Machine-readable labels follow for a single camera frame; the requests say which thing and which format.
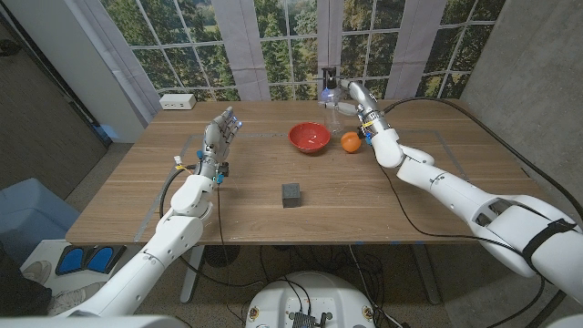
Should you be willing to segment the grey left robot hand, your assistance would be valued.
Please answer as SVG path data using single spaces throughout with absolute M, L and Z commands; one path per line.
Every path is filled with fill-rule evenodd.
M 219 174 L 220 166 L 229 156 L 230 143 L 241 126 L 233 107 L 228 107 L 208 124 L 202 141 L 199 175 L 214 179 Z

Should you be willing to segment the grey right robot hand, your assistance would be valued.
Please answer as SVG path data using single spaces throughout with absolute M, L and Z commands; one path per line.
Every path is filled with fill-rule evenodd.
M 335 109 L 345 116 L 356 116 L 361 122 L 359 129 L 370 143 L 383 141 L 397 145 L 398 135 L 384 119 L 384 115 L 377 106 L 377 100 L 362 84 L 345 78 L 336 77 L 336 88 L 326 88 L 322 92 L 322 99 L 318 102 L 321 108 Z M 342 103 L 341 93 L 345 91 L 356 105 Z

